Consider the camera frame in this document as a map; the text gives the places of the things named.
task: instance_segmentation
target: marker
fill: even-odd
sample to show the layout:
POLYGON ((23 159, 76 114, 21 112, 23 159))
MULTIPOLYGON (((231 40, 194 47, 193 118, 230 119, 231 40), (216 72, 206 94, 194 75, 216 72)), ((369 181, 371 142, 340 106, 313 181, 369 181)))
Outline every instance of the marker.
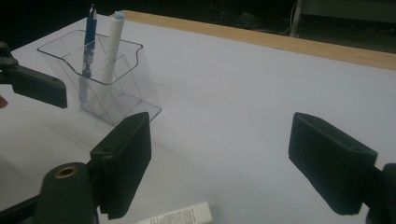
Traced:
MULTIPOLYGON (((108 84, 110 84, 111 80, 113 79, 114 68, 116 65, 115 61, 119 52, 124 20, 124 14, 120 11, 116 11, 111 21, 110 32, 108 34, 108 44, 106 47, 106 57, 104 62, 105 69, 102 78, 99 80, 106 85, 103 86, 103 88, 99 89, 96 94, 99 102, 101 103, 105 102, 106 99, 108 99, 107 97, 111 94, 111 87, 108 84)), ((96 104, 95 113, 99 116, 103 115, 104 113, 103 108, 99 104, 96 104)))
POLYGON ((79 101, 83 105, 87 102, 88 77, 92 75, 93 54, 95 51, 95 34, 96 34, 96 6, 91 5, 90 13, 87 18, 87 27, 84 39, 84 64, 82 68, 82 77, 79 78, 79 101))

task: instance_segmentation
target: pen holder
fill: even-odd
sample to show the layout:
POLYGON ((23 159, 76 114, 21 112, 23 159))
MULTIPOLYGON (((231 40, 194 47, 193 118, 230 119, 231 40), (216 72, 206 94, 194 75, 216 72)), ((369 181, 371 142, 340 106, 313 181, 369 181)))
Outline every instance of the pen holder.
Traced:
POLYGON ((96 35, 87 45, 84 38, 85 31, 77 30, 37 50, 82 109, 113 125, 140 112, 154 119, 161 105, 143 46, 121 40, 117 59, 108 62, 108 37, 96 35))

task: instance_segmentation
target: brass screw hole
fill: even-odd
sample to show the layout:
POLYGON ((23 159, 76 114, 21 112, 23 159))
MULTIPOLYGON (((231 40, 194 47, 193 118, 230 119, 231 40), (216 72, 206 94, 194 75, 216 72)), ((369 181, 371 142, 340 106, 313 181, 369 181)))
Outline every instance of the brass screw hole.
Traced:
POLYGON ((56 172, 55 177, 58 179, 67 178, 74 175, 78 171, 77 166, 66 166, 56 172))

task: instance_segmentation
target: white table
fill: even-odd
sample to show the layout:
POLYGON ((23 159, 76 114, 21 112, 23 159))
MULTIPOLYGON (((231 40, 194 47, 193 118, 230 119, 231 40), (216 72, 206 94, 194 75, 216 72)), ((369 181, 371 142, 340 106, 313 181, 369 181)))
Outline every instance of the white table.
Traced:
MULTIPOLYGON (((109 18, 98 17, 106 35, 109 18)), ((36 48, 20 64, 53 74, 36 48)), ((127 216, 136 221, 208 201, 215 223, 364 223, 341 217, 288 159, 294 112, 326 119, 396 161, 396 72, 233 40, 125 22, 122 38, 145 46, 163 112, 151 122, 152 160, 127 216)), ((37 195, 51 168, 89 160, 112 127, 78 110, 0 94, 0 210, 37 195)))

